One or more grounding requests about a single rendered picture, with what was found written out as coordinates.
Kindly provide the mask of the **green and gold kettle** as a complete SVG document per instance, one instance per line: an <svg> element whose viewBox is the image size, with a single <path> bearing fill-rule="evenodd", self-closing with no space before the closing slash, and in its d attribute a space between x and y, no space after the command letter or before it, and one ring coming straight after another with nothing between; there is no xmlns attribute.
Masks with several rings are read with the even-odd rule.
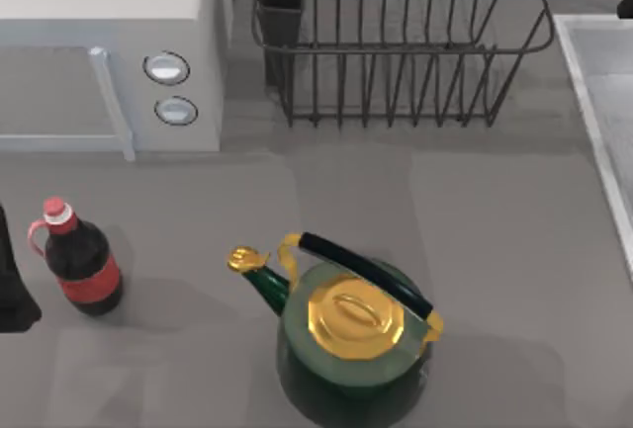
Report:
<svg viewBox="0 0 633 428"><path fill-rule="evenodd" d="M419 398L444 321L401 270L314 233L286 235L277 260L238 245L227 266L279 319L284 392L321 428L388 428Z"/></svg>

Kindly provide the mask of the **small round microwave knob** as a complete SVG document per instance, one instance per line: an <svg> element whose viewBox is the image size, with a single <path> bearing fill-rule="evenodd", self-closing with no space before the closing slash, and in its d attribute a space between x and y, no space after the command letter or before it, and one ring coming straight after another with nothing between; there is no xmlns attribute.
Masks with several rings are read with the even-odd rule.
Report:
<svg viewBox="0 0 633 428"><path fill-rule="evenodd" d="M154 104L155 115L165 124L173 127L186 127L199 115L197 106L189 99L172 96Z"/></svg>

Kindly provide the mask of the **large round microwave knob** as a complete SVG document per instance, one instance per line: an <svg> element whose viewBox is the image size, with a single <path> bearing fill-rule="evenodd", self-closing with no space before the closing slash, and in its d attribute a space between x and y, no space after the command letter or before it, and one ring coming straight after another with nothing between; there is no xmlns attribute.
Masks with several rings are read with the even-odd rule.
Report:
<svg viewBox="0 0 633 428"><path fill-rule="evenodd" d="M162 51L147 56L142 62L142 69L150 80L165 86L175 86L185 82L191 72L187 60L172 51Z"/></svg>

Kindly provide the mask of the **dark cola bottle red label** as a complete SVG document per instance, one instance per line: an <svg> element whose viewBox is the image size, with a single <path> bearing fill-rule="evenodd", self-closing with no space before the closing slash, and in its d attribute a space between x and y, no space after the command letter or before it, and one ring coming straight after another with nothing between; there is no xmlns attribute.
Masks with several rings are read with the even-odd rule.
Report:
<svg viewBox="0 0 633 428"><path fill-rule="evenodd" d="M80 218L61 197L43 202L42 217L27 233L31 249L54 274L66 299L80 312L100 317L114 310L124 279L103 230Z"/></svg>

